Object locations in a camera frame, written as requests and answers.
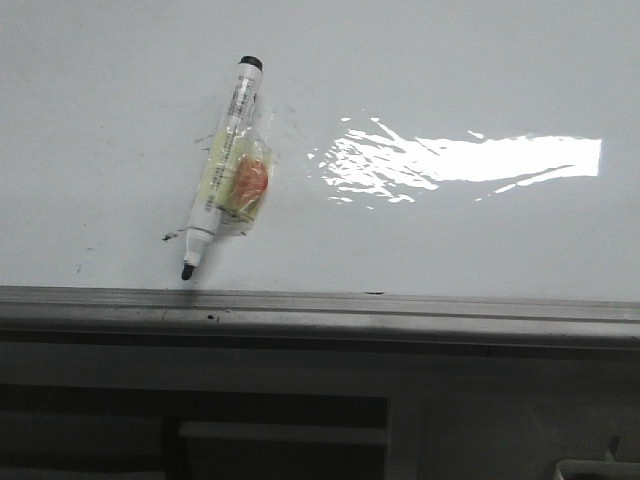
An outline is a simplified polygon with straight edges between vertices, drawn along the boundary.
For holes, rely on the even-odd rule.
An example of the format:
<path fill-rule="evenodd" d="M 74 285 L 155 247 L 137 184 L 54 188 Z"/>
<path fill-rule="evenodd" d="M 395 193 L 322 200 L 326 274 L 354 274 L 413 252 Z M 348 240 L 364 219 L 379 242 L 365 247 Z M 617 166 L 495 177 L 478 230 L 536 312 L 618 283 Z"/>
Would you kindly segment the white whiteboard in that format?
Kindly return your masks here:
<path fill-rule="evenodd" d="M 635 301 L 635 1 L 5 1 L 1 281 L 178 289 L 239 59 L 274 159 L 190 287 Z"/>

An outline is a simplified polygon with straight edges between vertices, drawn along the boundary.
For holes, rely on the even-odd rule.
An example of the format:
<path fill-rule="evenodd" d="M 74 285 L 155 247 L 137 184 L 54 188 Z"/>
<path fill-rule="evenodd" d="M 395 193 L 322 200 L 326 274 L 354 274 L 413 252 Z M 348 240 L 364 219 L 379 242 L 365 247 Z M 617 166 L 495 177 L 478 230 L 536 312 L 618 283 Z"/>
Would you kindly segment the white whiteboard marker with tape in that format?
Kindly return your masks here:
<path fill-rule="evenodd" d="M 226 225 L 250 225 L 269 186 L 271 151 L 253 126 L 263 63 L 244 56 L 237 64 L 186 225 L 181 279 L 188 281 Z"/>

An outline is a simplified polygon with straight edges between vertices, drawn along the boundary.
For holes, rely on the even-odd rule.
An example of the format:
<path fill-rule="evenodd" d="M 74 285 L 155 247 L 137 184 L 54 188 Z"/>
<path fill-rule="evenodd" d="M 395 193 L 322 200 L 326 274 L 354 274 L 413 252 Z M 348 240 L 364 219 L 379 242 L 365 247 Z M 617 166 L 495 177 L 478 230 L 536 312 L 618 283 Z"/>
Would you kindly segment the grey aluminium whiteboard frame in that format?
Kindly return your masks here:
<path fill-rule="evenodd" d="M 1 336 L 43 343 L 637 360 L 629 302 L 5 286 Z"/>

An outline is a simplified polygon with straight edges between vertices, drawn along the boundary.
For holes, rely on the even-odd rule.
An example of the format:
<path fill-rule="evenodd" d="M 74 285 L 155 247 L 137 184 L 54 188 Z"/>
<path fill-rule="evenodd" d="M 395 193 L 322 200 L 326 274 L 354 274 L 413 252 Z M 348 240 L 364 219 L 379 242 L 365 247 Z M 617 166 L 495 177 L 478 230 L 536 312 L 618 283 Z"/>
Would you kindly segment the white bin corner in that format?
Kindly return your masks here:
<path fill-rule="evenodd" d="M 553 478 L 555 480 L 639 480 L 639 464 L 633 462 L 565 459 L 557 463 Z"/>

